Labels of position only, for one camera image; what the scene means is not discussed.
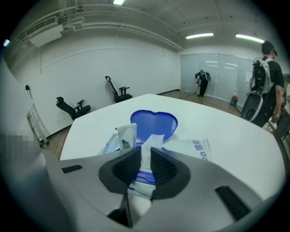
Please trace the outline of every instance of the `wooden floor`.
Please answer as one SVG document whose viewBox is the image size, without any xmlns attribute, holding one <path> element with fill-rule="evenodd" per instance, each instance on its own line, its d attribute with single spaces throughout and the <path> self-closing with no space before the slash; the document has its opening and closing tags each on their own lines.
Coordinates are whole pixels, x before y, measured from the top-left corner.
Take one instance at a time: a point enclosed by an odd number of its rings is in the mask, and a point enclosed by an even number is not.
<svg viewBox="0 0 290 232">
<path fill-rule="evenodd" d="M 166 96 L 166 97 L 178 98 L 178 99 L 182 99 L 189 102 L 195 102 L 198 104 L 202 104 L 205 106 L 209 106 L 209 107 L 213 107 L 213 108 L 225 111 L 227 113 L 230 113 L 236 116 L 240 116 L 240 113 L 235 109 L 235 107 L 230 106 L 228 102 L 222 101 L 213 97 L 204 96 L 202 98 L 202 97 L 197 97 L 196 95 L 193 95 L 193 94 L 182 93 L 180 91 L 172 91 L 172 92 L 164 93 L 161 95 Z M 70 128 L 67 128 L 63 130 L 62 132 L 50 137 L 48 139 L 49 144 L 48 145 L 43 144 L 42 149 L 52 151 L 56 155 L 57 159 L 60 160 L 60 156 L 63 150 L 63 145 L 67 138 L 69 129 Z"/>
</svg>

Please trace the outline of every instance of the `ceiling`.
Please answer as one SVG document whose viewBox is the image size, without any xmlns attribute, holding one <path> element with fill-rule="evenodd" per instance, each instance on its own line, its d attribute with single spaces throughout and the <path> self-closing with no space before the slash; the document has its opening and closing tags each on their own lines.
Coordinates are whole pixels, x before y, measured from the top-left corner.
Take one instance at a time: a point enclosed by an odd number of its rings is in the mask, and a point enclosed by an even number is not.
<svg viewBox="0 0 290 232">
<path fill-rule="evenodd" d="M 185 36 L 192 34 L 239 33 L 267 39 L 272 33 L 267 19 L 246 0 L 125 0 L 123 6 L 114 5 L 113 0 L 43 0 L 11 35 L 8 53 L 31 47 L 25 31 L 54 15 L 67 25 L 64 32 L 115 24 L 111 26 L 114 29 L 137 28 L 141 34 L 150 31 L 153 38 L 162 38 L 177 50 L 186 46 Z"/>
</svg>

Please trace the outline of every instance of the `white table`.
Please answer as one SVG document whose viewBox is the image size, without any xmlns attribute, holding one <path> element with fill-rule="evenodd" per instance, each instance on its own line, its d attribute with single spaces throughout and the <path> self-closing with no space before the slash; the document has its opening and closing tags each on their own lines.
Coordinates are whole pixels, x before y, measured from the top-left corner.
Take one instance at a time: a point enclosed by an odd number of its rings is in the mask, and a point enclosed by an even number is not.
<svg viewBox="0 0 290 232">
<path fill-rule="evenodd" d="M 239 178 L 263 200 L 277 193 L 284 180 L 282 155 L 272 134 L 229 113 L 197 103 L 147 94 L 77 118 L 65 141 L 61 160 L 96 155 L 115 128 L 130 123 L 137 110 L 168 112 L 178 120 L 170 139 L 207 138 L 213 162 Z"/>
</svg>

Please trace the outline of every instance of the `ladder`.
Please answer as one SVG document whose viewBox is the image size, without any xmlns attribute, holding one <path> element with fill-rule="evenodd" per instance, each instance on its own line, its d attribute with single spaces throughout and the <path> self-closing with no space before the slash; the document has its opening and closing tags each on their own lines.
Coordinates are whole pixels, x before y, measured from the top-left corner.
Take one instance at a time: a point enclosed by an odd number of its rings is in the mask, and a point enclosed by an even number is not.
<svg viewBox="0 0 290 232">
<path fill-rule="evenodd" d="M 25 86 L 25 90 L 26 90 L 27 95 L 31 98 L 31 100 L 33 102 L 33 99 L 32 99 L 31 94 L 30 94 L 30 88 L 28 85 Z M 35 116 L 34 116 L 33 110 L 32 110 L 33 106 L 34 106 L 34 102 L 31 106 L 31 108 L 29 109 L 28 114 L 26 115 L 29 127 L 32 131 L 32 134 L 33 134 L 35 140 L 37 140 L 39 146 L 41 145 L 41 142 L 39 139 L 43 139 L 43 141 L 46 144 L 48 144 L 47 138 L 43 135 L 43 132 L 41 131 L 39 125 L 37 124 L 37 121 L 35 120 Z"/>
</svg>

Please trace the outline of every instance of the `office chair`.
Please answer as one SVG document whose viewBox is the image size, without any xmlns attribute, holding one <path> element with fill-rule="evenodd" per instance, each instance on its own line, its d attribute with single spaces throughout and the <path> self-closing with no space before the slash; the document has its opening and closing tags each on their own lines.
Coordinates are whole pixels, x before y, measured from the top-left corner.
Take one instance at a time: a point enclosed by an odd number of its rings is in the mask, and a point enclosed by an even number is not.
<svg viewBox="0 0 290 232">
<path fill-rule="evenodd" d="M 56 99 L 58 100 L 56 103 L 56 106 L 62 109 L 63 111 L 66 111 L 70 115 L 73 121 L 76 118 L 79 118 L 80 116 L 87 114 L 91 110 L 90 106 L 82 107 L 83 100 L 77 103 L 77 107 L 72 108 L 63 101 L 62 97 L 57 97 Z"/>
<path fill-rule="evenodd" d="M 114 102 L 118 103 L 118 102 L 122 102 L 122 101 L 125 101 L 125 100 L 132 98 L 132 95 L 126 93 L 126 89 L 129 89 L 130 87 L 119 88 L 119 90 L 121 90 L 121 96 L 119 96 L 118 92 L 116 91 L 116 89 L 113 86 L 113 83 L 111 82 L 111 78 L 109 76 L 105 76 L 105 79 L 106 79 L 106 81 L 108 81 L 111 84 L 111 86 L 114 90 L 114 91 L 112 91 L 114 94 Z"/>
</svg>

